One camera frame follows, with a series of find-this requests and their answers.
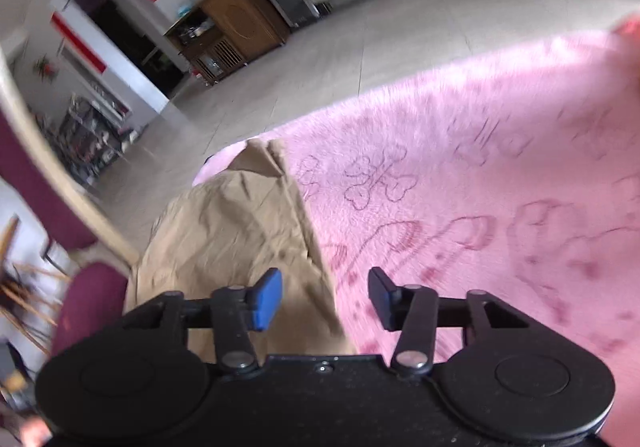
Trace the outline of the pink plush blanket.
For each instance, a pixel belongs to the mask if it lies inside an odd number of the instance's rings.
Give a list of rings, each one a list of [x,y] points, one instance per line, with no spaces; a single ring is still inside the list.
[[[265,133],[302,191],[361,353],[395,339],[371,267],[494,293],[600,356],[639,441],[639,38],[564,34],[427,70]]]

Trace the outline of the maroon chair with gold frame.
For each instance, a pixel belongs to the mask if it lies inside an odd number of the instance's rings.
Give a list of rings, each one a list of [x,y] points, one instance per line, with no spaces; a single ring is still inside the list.
[[[5,59],[1,60],[1,177],[26,202],[47,234],[67,254],[115,254],[81,259],[70,279],[49,354],[54,356],[115,323],[125,307],[130,266],[137,252],[82,194],[40,132]]]

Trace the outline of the wooden cabinet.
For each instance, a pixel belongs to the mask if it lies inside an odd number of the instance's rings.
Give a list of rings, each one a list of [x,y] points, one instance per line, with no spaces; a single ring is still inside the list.
[[[215,84],[280,48],[291,30],[269,0],[201,0],[165,33],[194,74]]]

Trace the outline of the khaki jacket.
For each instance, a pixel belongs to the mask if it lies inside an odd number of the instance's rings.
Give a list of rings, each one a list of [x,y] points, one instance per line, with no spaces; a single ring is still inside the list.
[[[283,147],[251,140],[223,171],[169,202],[132,271],[125,308],[166,291],[206,299],[226,285],[254,285],[271,267],[282,274],[283,299],[269,329],[250,334],[258,357],[354,354]]]

